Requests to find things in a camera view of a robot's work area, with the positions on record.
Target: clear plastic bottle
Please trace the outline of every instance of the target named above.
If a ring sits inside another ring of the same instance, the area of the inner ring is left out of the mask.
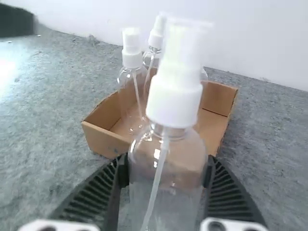
[[[167,21],[167,16],[163,13],[160,13],[156,17],[153,29],[150,32],[148,40],[149,48],[143,54],[143,66],[148,70],[143,89],[146,98],[147,95],[149,94],[149,88],[152,77],[156,75],[159,66],[159,61],[162,57],[161,48],[164,39],[164,30],[166,21]]]
[[[139,36],[137,28],[123,30],[123,67],[117,78],[121,119],[131,135],[138,134],[146,123],[143,87],[147,69],[142,66]]]
[[[128,152],[133,231],[194,229],[208,160],[204,141],[192,128],[203,90],[201,38],[170,21],[146,106],[150,124]]]
[[[164,152],[163,131],[168,133],[167,156],[147,230],[188,231],[194,227],[207,164],[204,141],[192,128],[166,128],[151,122],[128,155],[133,231],[141,230],[148,208],[158,160]]]

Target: gray felt surface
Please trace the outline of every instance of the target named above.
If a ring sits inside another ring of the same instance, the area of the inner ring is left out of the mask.
[[[46,217],[106,161],[89,150],[80,122],[116,89],[121,47],[48,29],[40,33],[0,40],[2,64],[13,61],[18,70],[0,76],[3,231]],[[239,87],[218,156],[251,193],[270,230],[307,230],[308,93],[206,70],[211,80]],[[123,230],[127,196],[124,191]]]

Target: cardboard box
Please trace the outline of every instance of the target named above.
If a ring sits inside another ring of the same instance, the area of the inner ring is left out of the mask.
[[[199,110],[199,134],[208,154],[216,156],[228,126],[237,89],[216,82],[204,84]],[[107,158],[128,151],[132,136],[122,123],[115,92],[104,99],[81,123],[90,149]]]

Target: bottle shoulder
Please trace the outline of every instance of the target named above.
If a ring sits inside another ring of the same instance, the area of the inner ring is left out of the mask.
[[[148,162],[155,166],[162,151],[163,138],[156,136],[153,131],[146,128],[133,141],[128,157],[135,164]],[[166,162],[172,165],[201,172],[207,163],[207,153],[204,141],[194,129],[189,129],[182,139],[170,139],[168,143]]]

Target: white spray nozzle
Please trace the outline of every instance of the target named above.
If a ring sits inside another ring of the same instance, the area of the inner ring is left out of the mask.
[[[150,32],[149,46],[154,47],[156,49],[161,49],[164,39],[166,21],[167,21],[167,15],[164,13],[160,13],[156,17],[153,29]]]
[[[203,34],[193,21],[168,20],[164,56],[150,85],[146,115],[160,125],[195,125],[203,86],[200,83]]]
[[[127,68],[138,68],[142,66],[142,53],[140,44],[140,30],[134,27],[125,28],[122,31],[123,66]]]

